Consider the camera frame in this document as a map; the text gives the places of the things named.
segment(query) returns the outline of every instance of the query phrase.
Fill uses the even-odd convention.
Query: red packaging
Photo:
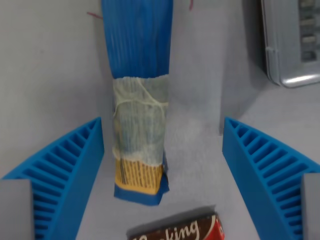
[[[224,240],[219,217],[214,214],[193,221],[158,229],[129,240]]]

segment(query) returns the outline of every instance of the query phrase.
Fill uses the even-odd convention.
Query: blue package
[[[163,141],[173,0],[102,0],[102,13],[114,78],[114,196],[158,205],[169,191]]]

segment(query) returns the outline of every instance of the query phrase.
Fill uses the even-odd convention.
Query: gray table surface
[[[224,116],[319,160],[320,84],[278,87],[261,70],[255,0],[174,1],[165,149],[170,192],[159,206],[113,197],[112,77],[92,0],[5,0],[0,8],[0,176],[77,126],[102,117],[105,156],[78,240],[215,206],[227,240],[259,239],[222,155]]]

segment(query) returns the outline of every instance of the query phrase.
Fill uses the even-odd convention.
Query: food package
[[[158,205],[169,190],[164,139],[173,0],[102,0],[113,76],[114,196]]]

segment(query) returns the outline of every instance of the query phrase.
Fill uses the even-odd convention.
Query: yellow label
[[[162,173],[162,165],[149,166],[140,161],[115,160],[115,184],[124,190],[155,195]]]

